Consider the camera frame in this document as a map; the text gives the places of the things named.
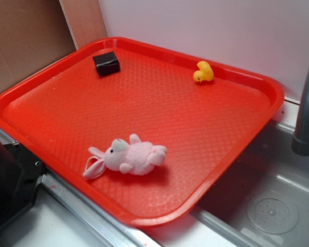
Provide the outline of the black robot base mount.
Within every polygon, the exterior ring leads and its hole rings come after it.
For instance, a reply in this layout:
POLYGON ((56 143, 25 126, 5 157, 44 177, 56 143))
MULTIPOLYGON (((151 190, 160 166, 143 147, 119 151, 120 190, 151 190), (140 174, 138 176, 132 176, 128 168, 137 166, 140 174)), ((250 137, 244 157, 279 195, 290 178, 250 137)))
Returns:
POLYGON ((34 206, 43 171, 25 146, 0 142, 0 231, 34 206))

